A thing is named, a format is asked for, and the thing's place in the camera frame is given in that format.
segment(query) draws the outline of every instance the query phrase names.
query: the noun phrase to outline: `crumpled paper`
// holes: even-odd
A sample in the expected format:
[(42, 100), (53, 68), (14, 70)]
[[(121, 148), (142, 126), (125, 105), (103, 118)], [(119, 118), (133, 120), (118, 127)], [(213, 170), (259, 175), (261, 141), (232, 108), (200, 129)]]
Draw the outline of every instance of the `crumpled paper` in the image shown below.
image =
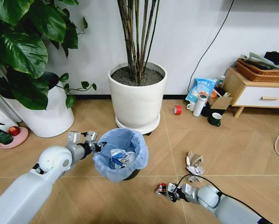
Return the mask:
[[(194, 154), (192, 151), (189, 151), (186, 157), (187, 170), (194, 175), (202, 175), (205, 171), (200, 166), (200, 163), (203, 162), (203, 156), (199, 154)], [(188, 177), (188, 181), (190, 182), (202, 182), (203, 179), (198, 176), (190, 176)]]

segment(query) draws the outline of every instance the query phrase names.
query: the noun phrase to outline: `woven basket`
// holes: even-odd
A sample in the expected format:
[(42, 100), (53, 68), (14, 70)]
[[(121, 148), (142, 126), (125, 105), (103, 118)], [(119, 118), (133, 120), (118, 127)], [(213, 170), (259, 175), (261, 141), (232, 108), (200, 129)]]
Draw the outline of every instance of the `woven basket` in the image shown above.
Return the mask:
[(248, 64), (246, 63), (244, 60), (238, 58), (237, 60), (239, 63), (243, 64), (246, 68), (250, 69), (251, 71), (253, 71), (254, 73), (258, 74), (258, 75), (264, 75), (264, 76), (279, 76), (279, 70), (275, 69), (275, 70), (261, 70), (259, 68), (257, 68), (256, 66), (252, 65), (252, 64)]
[(257, 74), (255, 72), (253, 72), (251, 69), (249, 69), (248, 67), (245, 67), (245, 64), (247, 63), (242, 63), (241, 59), (237, 60), (237, 71), (243, 75), (244, 77), (246, 77), (247, 79), (249, 79), (250, 81), (253, 82), (270, 82), (270, 83), (279, 83), (279, 70), (260, 70), (260, 71), (276, 71), (277, 73), (274, 73), (274, 75), (260, 75)]

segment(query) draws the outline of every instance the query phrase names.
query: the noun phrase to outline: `trash bin liner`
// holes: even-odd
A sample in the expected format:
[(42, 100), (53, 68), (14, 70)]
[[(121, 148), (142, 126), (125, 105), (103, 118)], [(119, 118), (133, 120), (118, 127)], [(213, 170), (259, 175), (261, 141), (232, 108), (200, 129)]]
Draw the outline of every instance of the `trash bin liner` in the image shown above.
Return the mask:
[[(116, 128), (102, 135), (99, 142), (103, 141), (107, 144), (101, 152), (94, 154), (93, 160), (95, 169), (109, 180), (120, 182), (128, 178), (133, 171), (147, 166), (149, 151), (140, 132), (128, 128)], [(135, 161), (127, 167), (115, 169), (110, 151), (116, 148), (135, 152)]]

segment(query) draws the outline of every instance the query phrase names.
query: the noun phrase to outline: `drawer handle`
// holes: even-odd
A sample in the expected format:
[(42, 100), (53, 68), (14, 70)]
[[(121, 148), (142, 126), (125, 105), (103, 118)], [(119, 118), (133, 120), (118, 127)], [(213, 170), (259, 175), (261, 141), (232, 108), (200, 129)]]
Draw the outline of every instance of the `drawer handle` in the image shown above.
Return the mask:
[(261, 100), (277, 100), (277, 97), (261, 97)]

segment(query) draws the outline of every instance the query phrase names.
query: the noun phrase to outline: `drawer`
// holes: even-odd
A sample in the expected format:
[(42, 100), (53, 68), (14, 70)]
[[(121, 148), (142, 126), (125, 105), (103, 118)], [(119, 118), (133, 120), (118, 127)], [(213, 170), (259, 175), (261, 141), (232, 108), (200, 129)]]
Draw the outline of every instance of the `drawer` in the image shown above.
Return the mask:
[(279, 88), (248, 86), (234, 105), (279, 107)]

